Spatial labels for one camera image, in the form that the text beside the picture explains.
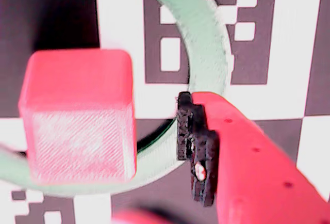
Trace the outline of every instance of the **screw hole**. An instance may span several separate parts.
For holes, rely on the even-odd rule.
[[[293,187],[293,184],[291,182],[284,182],[284,187],[286,188],[292,188]]]

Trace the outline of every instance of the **red object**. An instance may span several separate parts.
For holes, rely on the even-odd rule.
[[[34,53],[19,109],[38,182],[126,181],[135,175],[133,78],[126,52]]]
[[[173,224],[163,218],[142,210],[125,210],[115,213],[112,224]]]
[[[220,135],[219,224],[330,223],[330,204],[254,122],[219,95],[192,97]]]

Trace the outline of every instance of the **black gripper pad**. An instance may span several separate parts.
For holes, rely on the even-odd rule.
[[[219,135],[208,129],[204,106],[193,104],[188,92],[179,94],[177,120],[177,158],[190,160],[192,198],[202,206],[212,206],[218,183]],[[195,174],[196,163],[206,170],[204,181]]]

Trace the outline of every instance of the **checkerboard background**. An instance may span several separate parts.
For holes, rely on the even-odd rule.
[[[111,26],[106,24],[118,10],[114,0],[96,1],[97,7],[95,0],[0,0],[1,143],[25,149],[16,105],[33,51],[109,45]],[[148,86],[157,84],[164,95],[163,112],[150,111],[148,103],[137,106],[141,139],[173,116],[166,95],[172,98],[186,89],[187,53],[165,6],[156,0],[142,0],[140,6],[135,0],[115,1],[131,3],[125,20],[132,22],[120,27],[132,28],[133,21],[140,14],[143,17],[142,23],[136,22],[144,26],[141,46],[145,48],[143,61],[136,63],[135,72],[143,72],[136,91],[148,95]],[[235,57],[227,98],[261,126],[328,201],[330,0],[216,1]],[[136,15],[138,8],[142,11]],[[13,126],[18,127],[15,134],[8,131]],[[108,194],[55,198],[0,182],[0,219],[6,224],[109,223],[110,209],[156,202],[179,211],[192,223],[217,223],[214,207],[203,209],[191,200],[189,171],[184,164],[152,184],[111,196],[111,204]]]

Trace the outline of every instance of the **textured cube face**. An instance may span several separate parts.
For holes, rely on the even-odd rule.
[[[114,87],[111,84],[121,84],[122,88],[130,87],[131,91],[132,84],[129,82],[131,74],[127,74],[129,71],[131,72],[131,69],[126,70],[130,64],[126,59],[120,62],[122,54],[119,53],[119,57],[114,57],[115,54],[109,53],[107,58],[103,53],[103,57],[98,58],[97,50],[95,52],[96,54],[91,59],[104,59],[106,62],[106,65],[96,63],[96,67],[98,65],[111,67],[109,73],[112,75],[106,76],[107,79],[116,76],[114,75],[115,68],[117,68],[117,78],[124,79],[104,82],[105,79],[101,73],[99,80],[100,87],[103,87],[102,90],[108,90],[108,94],[116,94],[118,86]],[[70,60],[72,55],[74,54],[70,54],[67,60]],[[38,62],[38,58],[34,58],[33,62],[29,64],[27,76],[31,72],[38,73],[36,70],[33,71],[34,68],[38,68]],[[86,66],[80,65],[71,70],[76,70],[77,74],[84,73],[88,80],[91,76],[90,72],[97,69],[82,70],[86,68]],[[99,68],[99,70],[104,72],[106,69]],[[70,76],[75,77],[76,73],[73,72]],[[42,75],[44,81],[48,80],[45,77],[46,72],[42,72]],[[24,82],[20,112],[26,131],[28,160],[33,178],[40,183],[116,182],[131,179],[136,173],[132,94],[119,93],[116,98],[113,96],[107,98],[102,95],[90,98],[89,89],[84,88],[83,82],[62,78],[59,83],[63,82],[69,82],[73,87],[72,91],[79,89],[77,93],[79,98],[76,101],[72,97],[74,94],[69,98],[66,98],[65,95],[62,98],[58,96],[63,92],[60,86],[53,87],[47,90],[48,92],[37,92],[35,89],[38,87],[33,85],[37,84],[37,81]]]

